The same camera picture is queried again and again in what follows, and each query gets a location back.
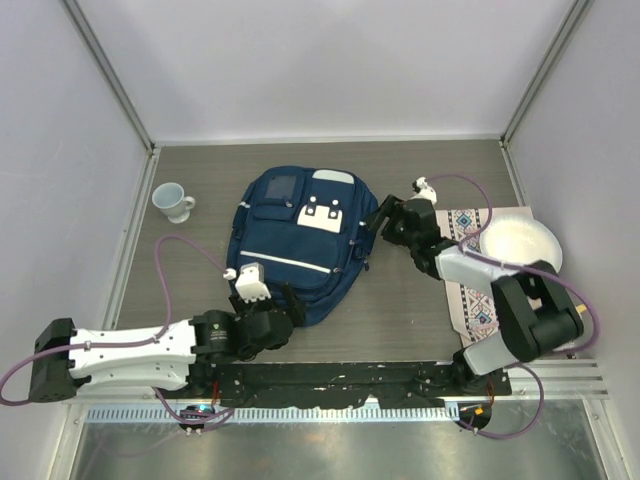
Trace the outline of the navy blue student backpack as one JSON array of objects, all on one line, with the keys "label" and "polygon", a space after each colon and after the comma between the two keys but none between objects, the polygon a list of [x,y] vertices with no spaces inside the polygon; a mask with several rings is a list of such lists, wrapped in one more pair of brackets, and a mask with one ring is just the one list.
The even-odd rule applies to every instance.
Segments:
[{"label": "navy blue student backpack", "polygon": [[379,206],[356,175],[278,166],[247,188],[232,221],[226,265],[257,262],[278,304],[283,284],[305,304],[307,327],[323,321],[366,266],[375,236],[364,223]]}]

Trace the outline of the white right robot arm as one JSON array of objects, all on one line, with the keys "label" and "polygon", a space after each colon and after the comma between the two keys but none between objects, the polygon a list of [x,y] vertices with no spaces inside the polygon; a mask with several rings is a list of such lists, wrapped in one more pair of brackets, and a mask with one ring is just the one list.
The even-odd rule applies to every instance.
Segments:
[{"label": "white right robot arm", "polygon": [[364,223],[385,241],[407,248],[419,271],[492,299],[498,332],[452,358],[451,380],[460,393],[475,394],[489,374],[536,360],[584,333],[567,287],[550,263],[505,264],[465,249],[441,234],[430,200],[389,195]]}]

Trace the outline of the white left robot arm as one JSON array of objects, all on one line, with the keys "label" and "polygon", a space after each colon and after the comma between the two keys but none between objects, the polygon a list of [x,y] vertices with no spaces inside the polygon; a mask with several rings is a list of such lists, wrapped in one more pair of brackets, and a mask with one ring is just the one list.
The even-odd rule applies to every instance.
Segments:
[{"label": "white left robot arm", "polygon": [[87,391],[145,387],[203,398],[212,389],[214,366],[281,348],[303,325],[305,302],[288,284],[279,290],[280,300],[234,294],[232,311],[209,310],[160,332],[86,330],[70,318],[56,319],[35,341],[28,398],[52,403]]}]

